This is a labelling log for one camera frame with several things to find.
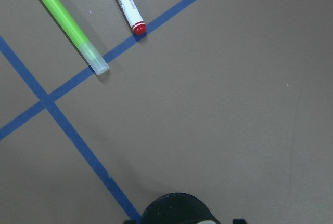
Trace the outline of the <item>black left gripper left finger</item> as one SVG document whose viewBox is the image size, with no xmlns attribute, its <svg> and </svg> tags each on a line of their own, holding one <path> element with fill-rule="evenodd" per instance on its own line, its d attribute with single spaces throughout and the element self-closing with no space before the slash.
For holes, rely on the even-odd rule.
<svg viewBox="0 0 333 224">
<path fill-rule="evenodd" d="M 125 220 L 123 224 L 140 224 L 138 220 Z"/>
</svg>

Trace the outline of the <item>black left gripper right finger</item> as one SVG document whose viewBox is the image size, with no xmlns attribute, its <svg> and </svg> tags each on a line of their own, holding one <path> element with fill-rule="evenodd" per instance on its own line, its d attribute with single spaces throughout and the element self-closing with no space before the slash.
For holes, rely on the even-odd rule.
<svg viewBox="0 0 333 224">
<path fill-rule="evenodd" d="M 233 219 L 232 224 L 246 224 L 244 219 Z"/>
</svg>

